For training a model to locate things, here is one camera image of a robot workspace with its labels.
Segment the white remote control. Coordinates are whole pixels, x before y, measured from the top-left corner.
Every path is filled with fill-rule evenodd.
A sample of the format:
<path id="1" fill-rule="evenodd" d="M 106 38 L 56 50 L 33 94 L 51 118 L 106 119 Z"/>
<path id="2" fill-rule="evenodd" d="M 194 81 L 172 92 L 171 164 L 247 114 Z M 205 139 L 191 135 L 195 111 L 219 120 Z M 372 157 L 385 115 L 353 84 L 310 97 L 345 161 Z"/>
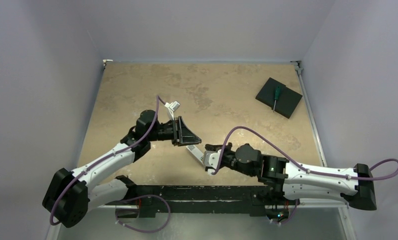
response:
<path id="1" fill-rule="evenodd" d="M 186 149 L 193 156 L 193 158 L 199 162 L 200 166 L 204 168 L 204 153 L 196 145 L 187 145 Z"/>

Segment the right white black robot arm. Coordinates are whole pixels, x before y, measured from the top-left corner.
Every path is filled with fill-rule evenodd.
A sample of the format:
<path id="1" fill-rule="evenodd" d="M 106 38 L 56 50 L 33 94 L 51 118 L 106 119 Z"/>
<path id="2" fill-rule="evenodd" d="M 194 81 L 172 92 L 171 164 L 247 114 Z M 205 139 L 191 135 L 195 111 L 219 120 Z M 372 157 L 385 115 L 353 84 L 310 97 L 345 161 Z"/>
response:
<path id="1" fill-rule="evenodd" d="M 269 187 L 267 196 L 275 204 L 283 200 L 329 199 L 349 207 L 377 209 L 374 182 L 366 164 L 352 168 L 330 168 L 301 163 L 285 157 L 263 154 L 248 143 L 233 151 L 231 144 L 205 145 L 202 162 L 208 174 L 228 168 Z"/>

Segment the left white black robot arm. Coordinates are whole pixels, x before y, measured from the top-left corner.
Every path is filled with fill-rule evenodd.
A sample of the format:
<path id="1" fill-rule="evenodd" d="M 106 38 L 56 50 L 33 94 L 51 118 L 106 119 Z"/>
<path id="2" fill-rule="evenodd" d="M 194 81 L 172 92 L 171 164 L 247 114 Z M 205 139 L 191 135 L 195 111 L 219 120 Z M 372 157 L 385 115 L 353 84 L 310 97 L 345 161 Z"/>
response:
<path id="1" fill-rule="evenodd" d="M 181 116 L 160 123 L 157 111 L 144 110 L 136 124 L 107 153 L 81 167 L 61 168 L 54 173 L 42 200 L 42 206 L 50 213 L 50 224 L 70 228 L 79 223 L 93 206 L 92 194 L 100 188 L 100 182 L 142 158 L 154 141 L 170 141 L 176 147 L 202 142 Z"/>

